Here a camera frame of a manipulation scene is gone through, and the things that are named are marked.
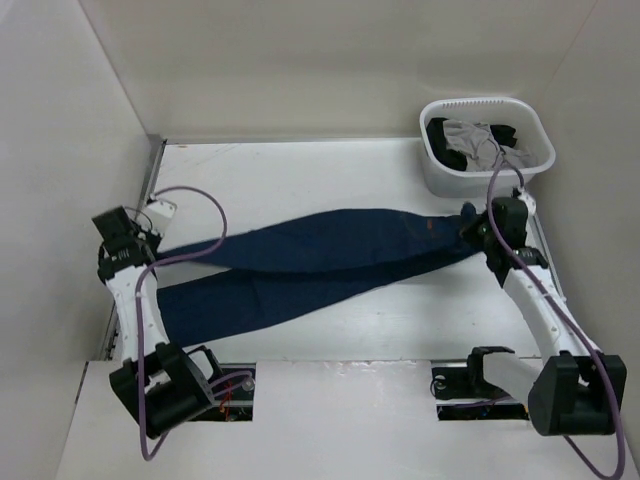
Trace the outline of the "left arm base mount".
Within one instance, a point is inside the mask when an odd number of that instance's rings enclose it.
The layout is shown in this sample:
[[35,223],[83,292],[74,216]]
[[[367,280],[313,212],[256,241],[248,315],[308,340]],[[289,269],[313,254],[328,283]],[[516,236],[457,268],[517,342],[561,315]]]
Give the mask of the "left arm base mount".
[[222,375],[236,376],[214,388],[222,391],[214,407],[195,418],[196,422],[249,422],[253,419],[257,380],[256,364],[222,364]]

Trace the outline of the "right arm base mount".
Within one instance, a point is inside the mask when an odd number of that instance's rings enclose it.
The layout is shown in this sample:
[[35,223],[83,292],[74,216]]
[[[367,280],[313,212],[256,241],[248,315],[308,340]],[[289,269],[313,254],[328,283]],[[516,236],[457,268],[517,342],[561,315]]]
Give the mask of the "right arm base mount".
[[465,362],[431,364],[430,392],[441,421],[528,421],[527,408],[499,387],[472,382]]

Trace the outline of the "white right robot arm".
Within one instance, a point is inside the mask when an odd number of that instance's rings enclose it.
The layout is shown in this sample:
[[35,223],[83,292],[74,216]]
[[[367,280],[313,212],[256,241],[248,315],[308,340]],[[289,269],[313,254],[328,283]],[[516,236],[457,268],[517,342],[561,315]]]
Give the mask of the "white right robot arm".
[[477,213],[467,203],[460,236],[485,254],[532,333],[543,366],[531,367],[507,347],[476,347],[464,384],[479,396],[501,389],[527,407],[542,436],[612,435],[620,425],[626,366],[586,336],[555,288],[548,261],[527,246],[529,206],[523,197],[498,197]]

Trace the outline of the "dark blue denim trousers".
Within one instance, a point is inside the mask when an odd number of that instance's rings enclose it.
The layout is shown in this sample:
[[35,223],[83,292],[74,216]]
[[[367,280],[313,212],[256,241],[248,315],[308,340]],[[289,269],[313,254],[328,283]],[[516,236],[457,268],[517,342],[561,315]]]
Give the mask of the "dark blue denim trousers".
[[229,236],[197,260],[220,273],[158,290],[166,332],[182,347],[249,333],[456,264],[477,252],[460,235],[475,217],[340,209]]

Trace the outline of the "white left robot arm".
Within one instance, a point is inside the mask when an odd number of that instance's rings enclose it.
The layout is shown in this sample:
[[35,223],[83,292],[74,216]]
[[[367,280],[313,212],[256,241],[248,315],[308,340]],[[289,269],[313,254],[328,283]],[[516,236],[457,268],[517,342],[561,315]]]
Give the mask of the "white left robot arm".
[[135,219],[123,206],[92,219],[102,237],[97,273],[113,296],[122,343],[122,366],[109,382],[153,440],[210,410],[224,387],[212,351],[184,351],[169,340],[161,318],[149,266],[176,211],[167,200],[152,200]]

